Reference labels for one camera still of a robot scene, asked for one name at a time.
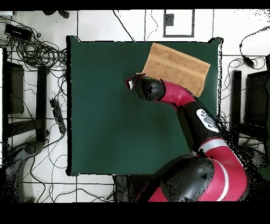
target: white tile floor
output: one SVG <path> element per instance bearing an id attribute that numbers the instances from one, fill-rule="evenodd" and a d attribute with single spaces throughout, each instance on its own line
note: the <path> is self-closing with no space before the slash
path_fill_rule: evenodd
<path id="1" fill-rule="evenodd" d="M 16 12 L 13 16 L 15 21 L 23 23 L 29 27 L 35 28 L 41 33 L 41 40 L 50 41 L 56 44 L 60 50 L 66 48 L 65 37 L 67 35 L 78 36 L 81 41 L 131 41 L 121 24 L 114 16 L 112 11 L 69 11 L 70 17 L 64 19 L 57 12 L 51 16 L 45 16 L 41 11 L 30 12 Z M 212 37 L 224 38 L 222 47 L 222 83 L 224 83 L 229 63 L 239 58 L 239 44 L 243 37 L 251 34 L 267 25 L 270 25 L 270 16 L 265 11 L 259 10 L 195 10 L 195 36 L 194 38 L 163 38 L 163 10 L 153 10 L 152 17 L 157 21 L 158 27 L 151 17 L 151 10 L 146 10 L 146 29 L 144 33 L 144 15 L 145 10 L 131 10 L 131 11 L 115 11 L 119 16 L 123 25 L 129 31 L 130 35 L 135 41 L 200 41 L 207 42 Z M 4 25 L 0 24 L 0 38 L 5 38 L 3 34 Z M 268 55 L 270 53 L 270 31 L 260 32 L 253 35 L 243 42 L 243 54 L 246 55 Z M 238 68 L 242 71 L 244 76 L 255 72 L 246 65 Z M 61 72 L 54 72 L 56 76 L 60 76 Z M 36 84 L 36 72 L 25 72 L 25 81 L 29 84 Z M 58 92 L 57 79 L 51 73 L 48 75 L 47 83 L 47 97 L 52 98 L 53 92 Z M 36 87 L 24 83 L 24 89 L 32 88 L 36 92 Z M 222 96 L 230 94 L 229 91 L 224 91 Z M 24 101 L 28 105 L 31 114 L 35 117 L 35 95 L 32 91 L 24 92 Z M 66 103 L 63 97 L 60 97 L 60 104 L 62 110 L 66 110 Z M 221 102 L 221 111 L 229 114 L 228 108 L 230 98 L 227 97 Z M 23 115 L 13 115 L 13 122 L 20 121 L 20 119 L 29 118 L 27 111 Z M 47 105 L 47 127 L 48 129 L 55 123 L 53 119 L 50 104 Z M 26 138 L 34 134 L 34 132 L 17 135 L 9 140 L 9 143 L 16 146 L 25 141 Z M 51 129 L 50 142 L 57 140 L 60 137 L 58 127 L 55 125 Z M 65 136 L 50 154 L 53 162 L 62 155 L 67 154 L 67 136 Z M 54 145 L 49 146 L 49 151 L 53 149 Z M 46 191 L 42 195 L 40 202 L 51 202 L 48 197 L 51 183 L 54 184 L 53 198 L 55 199 L 60 193 L 67 193 L 75 191 L 76 189 L 84 189 L 90 194 L 98 196 L 107 196 L 113 189 L 113 179 L 107 175 L 79 175 L 78 177 L 70 177 L 65 173 L 65 169 L 54 168 L 53 164 L 47 157 L 48 148 L 44 149 L 37 157 L 34 165 L 33 174 L 36 178 L 46 183 Z M 24 170 L 24 190 L 26 196 L 35 196 L 36 201 L 42 193 L 44 187 L 37 183 L 30 175 L 29 170 L 33 163 L 33 159 L 27 162 Z M 66 156 L 61 156 L 55 163 L 59 167 L 66 167 Z M 73 192 L 71 194 L 61 195 L 57 197 L 56 202 L 91 202 L 95 197 L 87 195 L 82 190 Z"/>

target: red robot arm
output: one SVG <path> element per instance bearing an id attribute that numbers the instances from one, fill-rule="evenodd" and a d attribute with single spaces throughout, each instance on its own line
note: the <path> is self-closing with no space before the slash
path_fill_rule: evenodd
<path id="1" fill-rule="evenodd" d="M 185 88 L 137 74 L 127 81 L 138 97 L 171 104 L 190 151 L 146 191 L 152 201 L 238 201 L 248 190 L 245 170 L 215 122 Z"/>

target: black cable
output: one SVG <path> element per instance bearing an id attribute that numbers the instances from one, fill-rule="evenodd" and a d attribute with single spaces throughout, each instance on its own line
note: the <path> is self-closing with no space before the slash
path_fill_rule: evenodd
<path id="1" fill-rule="evenodd" d="M 249 37 L 249 36 L 251 36 L 251 35 L 254 35 L 254 34 L 256 34 L 256 33 L 260 32 L 260 31 L 268 30 L 269 28 L 270 28 L 270 26 L 266 26 L 266 27 L 264 27 L 264 28 L 262 28 L 262 29 L 260 29 L 260 30 L 258 30 L 258 31 L 256 31 L 256 32 L 252 33 L 252 34 L 249 34 L 248 36 L 245 36 L 245 37 L 242 39 L 242 41 L 241 41 L 241 43 L 240 43 L 240 45 L 239 45 L 240 53 L 241 53 L 242 57 L 244 57 L 244 55 L 242 54 L 242 51 L 241 51 L 241 47 L 243 46 L 243 41 L 244 41 L 247 37 Z"/>
<path id="2" fill-rule="evenodd" d="M 231 95 L 231 94 L 227 95 L 226 97 L 223 97 L 221 100 L 223 100 L 223 99 L 229 97 L 230 95 Z"/>
<path id="3" fill-rule="evenodd" d="M 34 95 L 36 95 L 36 93 L 33 91 L 33 89 L 25 89 L 24 92 L 25 92 L 25 91 L 28 91 L 28 90 L 31 90 L 32 93 L 33 93 Z"/>
<path id="4" fill-rule="evenodd" d="M 259 58 L 261 58 L 261 59 L 264 60 L 264 65 L 266 64 L 265 59 L 264 59 L 263 57 L 256 57 L 256 58 L 253 58 L 253 59 L 252 59 L 252 60 L 254 60 L 254 61 L 256 62 L 255 67 L 258 65 L 257 59 L 259 59 Z M 235 71 L 237 68 L 239 68 L 240 66 L 242 66 L 242 65 L 245 64 L 245 62 L 241 63 L 241 60 L 243 60 L 243 59 L 242 59 L 242 58 L 237 58 L 237 59 L 234 59 L 233 61 L 231 61 L 231 62 L 229 63 L 229 66 L 228 66 L 228 74 L 227 74 L 227 76 L 226 76 L 226 78 L 225 78 L 225 81 L 224 81 L 225 89 L 230 90 L 230 89 L 229 89 L 229 85 L 230 85 L 230 82 L 231 82 L 230 74 L 231 74 L 233 71 Z M 237 66 L 231 66 L 231 64 L 232 64 L 234 61 L 239 62 L 239 65 L 237 65 Z M 263 65 L 262 67 L 260 67 L 260 68 L 253 68 L 253 69 L 257 69 L 257 70 L 262 69 L 262 68 L 264 67 L 264 65 Z"/>
<path id="5" fill-rule="evenodd" d="M 32 168 L 33 168 L 33 166 L 34 166 L 34 163 L 35 163 L 35 156 L 34 156 L 33 164 L 32 164 L 32 166 L 31 166 L 31 168 L 30 168 L 30 174 L 31 174 L 32 178 L 34 178 L 37 182 L 41 183 L 41 184 L 44 186 L 44 190 L 43 190 L 42 194 L 40 195 L 40 197 L 38 198 L 38 200 L 37 200 L 37 202 L 36 202 L 36 203 L 38 203 L 39 200 L 40 200 L 40 198 L 41 198 L 41 196 L 44 194 L 44 192 L 45 192 L 45 190 L 46 190 L 46 185 L 45 185 L 43 182 L 41 182 L 40 180 L 38 180 L 37 178 L 35 178 L 34 175 L 32 174 Z"/>
<path id="6" fill-rule="evenodd" d="M 250 141 L 250 140 L 258 140 L 258 139 L 256 139 L 256 138 L 246 137 L 246 136 L 239 136 L 239 138 L 245 138 L 245 139 L 248 139 L 249 141 Z"/>
<path id="7" fill-rule="evenodd" d="M 58 167 L 58 166 L 55 165 L 56 161 L 57 161 L 61 156 L 68 156 L 68 155 L 62 154 L 62 155 L 58 156 L 58 158 L 55 160 L 54 163 L 51 161 L 51 158 L 50 158 L 50 156 L 49 156 L 50 161 L 51 161 L 52 164 L 53 164 L 53 169 L 54 169 L 54 167 L 57 167 L 57 168 L 59 168 L 59 169 L 65 169 L 65 168 L 67 168 L 67 166 L 66 166 L 66 167 Z M 52 185 L 51 185 L 52 188 L 53 188 L 53 169 L 52 169 Z M 51 195 L 52 195 L 52 196 L 51 196 L 51 200 L 52 200 L 52 202 L 53 202 L 53 190 L 52 190 Z"/>
<path id="8" fill-rule="evenodd" d="M 13 21 L 19 25 L 17 27 L 22 27 L 24 29 L 30 30 L 33 32 L 32 40 L 23 41 L 10 37 L 8 41 L 5 42 L 5 46 L 11 47 L 11 52 L 8 56 L 11 55 L 16 44 L 16 52 L 22 62 L 29 71 L 33 71 L 27 65 L 37 68 L 38 66 L 48 66 L 51 70 L 52 68 L 66 67 L 66 49 L 59 50 L 58 46 L 49 41 L 39 41 L 35 36 L 34 31 L 38 35 L 39 33 L 28 26 L 25 26 L 17 21 Z"/>
<path id="9" fill-rule="evenodd" d="M 254 148 L 258 148 L 259 145 L 263 145 L 264 143 L 261 143 L 261 142 L 258 142 L 256 144 L 250 144 L 250 145 L 246 145 L 246 146 L 253 146 L 253 145 L 257 145 L 257 147 L 254 147 Z"/>
<path id="10" fill-rule="evenodd" d="M 64 137 L 64 135 L 61 135 L 61 137 L 60 137 L 57 141 L 55 141 L 55 142 L 53 142 L 53 143 L 50 143 L 50 144 L 48 144 L 48 145 L 46 145 L 46 146 L 43 146 L 43 148 L 46 148 L 46 147 L 48 147 L 49 145 L 52 145 L 52 144 L 54 144 L 54 143 L 60 141 L 63 137 Z M 39 166 L 39 165 L 40 165 L 47 157 L 48 157 L 48 156 L 46 156 L 43 160 L 41 160 L 37 166 Z"/>
<path id="11" fill-rule="evenodd" d="M 92 196 L 92 197 L 95 197 L 95 198 L 99 199 L 100 201 L 103 201 L 103 202 L 109 202 L 109 201 L 106 201 L 106 198 L 105 198 L 105 197 L 99 197 L 99 196 L 96 196 L 96 195 L 94 195 L 94 194 L 88 193 L 85 189 L 78 188 L 77 190 L 74 190 L 74 191 L 71 191 L 71 192 L 68 192 L 68 193 L 61 193 L 61 194 L 58 194 L 58 195 L 56 196 L 56 198 L 53 200 L 53 203 L 55 203 L 55 201 L 57 200 L 57 198 L 58 198 L 59 196 L 61 196 L 61 195 L 66 195 L 66 194 L 71 194 L 71 193 L 74 193 L 74 192 L 79 191 L 79 190 L 85 192 L 86 194 L 88 194 L 88 195 L 90 195 L 90 196 Z"/>
<path id="12" fill-rule="evenodd" d="M 247 141 L 245 141 L 243 145 L 246 145 L 250 140 L 251 140 L 251 138 L 249 138 Z"/>
<path id="13" fill-rule="evenodd" d="M 31 136 L 29 136 L 25 141 L 24 141 L 24 143 L 26 143 L 26 141 L 29 139 L 29 138 L 31 138 L 33 135 L 31 135 Z"/>
<path id="14" fill-rule="evenodd" d="M 156 21 L 156 20 L 153 18 L 153 16 L 152 16 L 152 11 L 153 11 L 153 10 L 151 10 L 151 17 L 152 17 L 152 19 L 155 21 L 155 23 L 156 23 L 157 27 L 156 27 L 156 29 L 155 29 L 155 30 L 153 30 L 151 33 L 149 33 L 149 35 L 148 35 L 148 37 L 147 37 L 146 41 L 148 40 L 149 36 L 150 36 L 150 35 L 151 35 L 153 32 L 157 31 L 157 29 L 158 29 L 158 23 L 157 23 L 157 21 Z"/>
<path id="15" fill-rule="evenodd" d="M 27 109 L 27 111 L 28 111 L 28 113 L 29 113 L 29 115 L 30 115 L 30 117 L 31 117 L 31 119 L 32 119 L 32 121 L 33 121 L 33 123 L 34 123 L 35 130 L 37 130 L 37 127 L 36 127 L 36 123 L 35 123 L 35 121 L 34 121 L 34 118 L 33 118 L 32 114 L 30 113 L 30 111 L 29 111 L 28 106 L 26 105 L 26 103 L 25 103 L 21 98 L 19 98 L 18 96 L 14 95 L 14 94 L 12 94 L 12 95 L 13 95 L 14 97 L 16 97 L 17 99 L 19 99 L 21 102 L 23 102 L 23 104 L 26 106 L 26 109 Z"/>
<path id="16" fill-rule="evenodd" d="M 46 201 L 47 200 L 47 198 L 48 197 L 50 197 L 51 198 L 51 194 L 52 194 L 52 192 L 50 191 L 51 190 L 51 187 L 52 187 L 52 191 L 53 191 L 53 189 L 54 189 L 54 186 L 50 186 L 50 188 L 49 188 L 49 194 L 48 194 L 48 196 L 41 202 L 41 203 L 43 203 L 44 201 Z"/>
<path id="17" fill-rule="evenodd" d="M 121 23 L 122 27 L 124 28 L 124 30 L 126 31 L 126 33 L 129 35 L 130 39 L 134 42 L 135 40 L 131 37 L 131 35 L 129 34 L 129 32 L 127 31 L 127 29 L 124 27 L 123 23 L 121 22 L 121 20 L 119 19 L 119 17 L 116 15 L 116 13 L 113 10 L 114 15 L 116 16 L 116 18 L 118 19 L 118 21 Z"/>

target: brown towel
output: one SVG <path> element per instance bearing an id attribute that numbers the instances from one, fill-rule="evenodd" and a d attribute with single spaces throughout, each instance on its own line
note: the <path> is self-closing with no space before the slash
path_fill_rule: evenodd
<path id="1" fill-rule="evenodd" d="M 196 97 L 201 95 L 210 64 L 153 43 L 143 72 L 147 76 L 178 84 Z"/>

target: green table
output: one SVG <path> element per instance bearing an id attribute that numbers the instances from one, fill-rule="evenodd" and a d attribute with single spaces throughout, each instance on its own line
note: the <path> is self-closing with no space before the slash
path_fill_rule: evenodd
<path id="1" fill-rule="evenodd" d="M 216 115 L 221 39 L 157 43 L 211 64 L 199 99 Z M 190 154 L 174 109 L 126 88 L 126 80 L 142 71 L 152 42 L 79 42 L 71 36 L 70 45 L 71 175 L 154 174 Z"/>

